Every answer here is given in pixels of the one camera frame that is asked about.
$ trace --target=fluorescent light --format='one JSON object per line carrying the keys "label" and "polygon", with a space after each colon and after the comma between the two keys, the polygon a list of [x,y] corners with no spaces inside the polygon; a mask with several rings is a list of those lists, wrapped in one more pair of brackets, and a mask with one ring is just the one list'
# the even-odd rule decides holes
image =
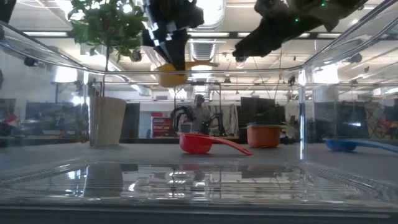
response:
{"label": "fluorescent light", "polygon": [[327,33],[318,34],[319,38],[336,38],[338,36],[340,36],[340,34],[327,34]]}
{"label": "fluorescent light", "polygon": [[313,82],[326,84],[338,83],[339,80],[337,70],[337,63],[322,66],[321,70],[313,70]]}
{"label": "fluorescent light", "polygon": [[57,67],[54,82],[56,83],[72,83],[77,80],[77,70],[68,67]]}
{"label": "fluorescent light", "polygon": [[353,126],[361,127],[361,123],[350,123],[349,125],[353,125]]}
{"label": "fluorescent light", "polygon": [[354,24],[357,23],[357,22],[358,22],[358,20],[357,20],[357,19],[354,19],[354,20],[351,22],[351,24],[354,25]]}
{"label": "fluorescent light", "polygon": [[188,32],[192,37],[229,37],[228,32]]}
{"label": "fluorescent light", "polygon": [[204,93],[207,90],[207,86],[194,86],[195,92]]}
{"label": "fluorescent light", "polygon": [[26,35],[34,37],[68,37],[67,32],[24,32]]}
{"label": "fluorescent light", "polygon": [[397,92],[398,92],[398,88],[392,88],[392,89],[386,91],[386,94],[397,93]]}
{"label": "fluorescent light", "polygon": [[[209,71],[213,69],[213,67],[209,65],[197,65],[191,68],[192,71]],[[191,74],[193,78],[208,78],[211,73],[194,73]]]}
{"label": "fluorescent light", "polygon": [[135,85],[159,85],[157,82],[134,82]]}
{"label": "fluorescent light", "polygon": [[246,37],[249,34],[250,34],[249,32],[238,33],[238,37]]}
{"label": "fluorescent light", "polygon": [[203,9],[203,20],[205,23],[202,26],[217,24],[224,13],[223,0],[198,0],[197,6]]}
{"label": "fluorescent light", "polygon": [[309,37],[309,36],[310,36],[309,33],[303,33],[303,34],[300,35],[299,37],[301,37],[301,38],[307,38],[307,37]]}
{"label": "fluorescent light", "polygon": [[240,85],[240,86],[249,86],[249,85],[261,85],[261,83],[220,83],[221,85],[226,85],[226,86],[236,86],[236,85]]}
{"label": "fluorescent light", "polygon": [[190,44],[226,44],[225,40],[189,40]]}
{"label": "fluorescent light", "polygon": [[228,4],[226,7],[233,7],[233,8],[254,8],[253,4]]}

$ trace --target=clear acrylic wall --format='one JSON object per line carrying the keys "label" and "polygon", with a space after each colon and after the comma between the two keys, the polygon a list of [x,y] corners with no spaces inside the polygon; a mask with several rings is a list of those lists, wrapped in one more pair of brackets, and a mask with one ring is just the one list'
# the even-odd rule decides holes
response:
{"label": "clear acrylic wall", "polygon": [[398,3],[378,10],[300,72],[302,102],[310,99],[312,108],[301,151],[320,175],[331,167],[337,180],[388,197],[386,189],[398,184]]}

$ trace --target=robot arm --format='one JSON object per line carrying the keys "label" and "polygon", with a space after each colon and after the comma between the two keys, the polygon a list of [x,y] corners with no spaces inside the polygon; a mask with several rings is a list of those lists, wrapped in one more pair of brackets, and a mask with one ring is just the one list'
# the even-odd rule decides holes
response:
{"label": "robot arm", "polygon": [[16,0],[0,0],[0,21],[5,22],[6,24],[10,22],[11,14],[16,3]]}
{"label": "robot arm", "polygon": [[219,136],[226,136],[225,134],[225,129],[224,129],[224,124],[223,124],[223,114],[222,113],[215,113],[213,114],[209,120],[207,121],[202,121],[201,123],[201,133],[209,135],[209,126],[213,122],[214,119],[217,119],[218,123],[218,135]]}
{"label": "robot arm", "polygon": [[150,26],[143,31],[143,45],[155,48],[176,70],[185,70],[187,28],[203,24],[203,10],[197,0],[144,0]]}
{"label": "robot arm", "polygon": [[262,16],[259,27],[235,45],[237,62],[264,57],[306,31],[324,25],[330,32],[368,0],[257,0],[254,10]]}
{"label": "robot arm", "polygon": [[187,116],[187,119],[189,121],[194,121],[196,119],[195,112],[192,110],[192,108],[190,106],[181,106],[181,107],[175,108],[170,114],[170,117],[172,119],[172,126],[170,127],[170,135],[171,136],[175,136],[177,134],[180,118],[184,114]]}

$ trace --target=plant pot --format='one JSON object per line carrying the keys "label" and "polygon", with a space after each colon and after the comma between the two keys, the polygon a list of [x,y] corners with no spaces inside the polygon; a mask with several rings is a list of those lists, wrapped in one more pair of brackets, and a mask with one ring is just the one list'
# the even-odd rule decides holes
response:
{"label": "plant pot", "polygon": [[250,147],[277,147],[280,143],[280,126],[255,125],[248,126],[248,144]]}
{"label": "plant pot", "polygon": [[90,98],[91,147],[119,144],[125,110],[125,100],[102,96]]}

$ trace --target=red plastic scoop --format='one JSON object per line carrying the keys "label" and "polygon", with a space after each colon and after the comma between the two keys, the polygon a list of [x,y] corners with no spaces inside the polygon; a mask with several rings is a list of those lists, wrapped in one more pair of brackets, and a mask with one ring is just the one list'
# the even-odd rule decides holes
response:
{"label": "red plastic scoop", "polygon": [[206,136],[202,134],[180,133],[181,149],[184,150],[185,152],[189,152],[192,154],[206,154],[208,151],[210,151],[213,142],[218,142],[225,144],[227,146],[231,146],[248,156],[253,155],[253,153],[248,149],[229,140]]}

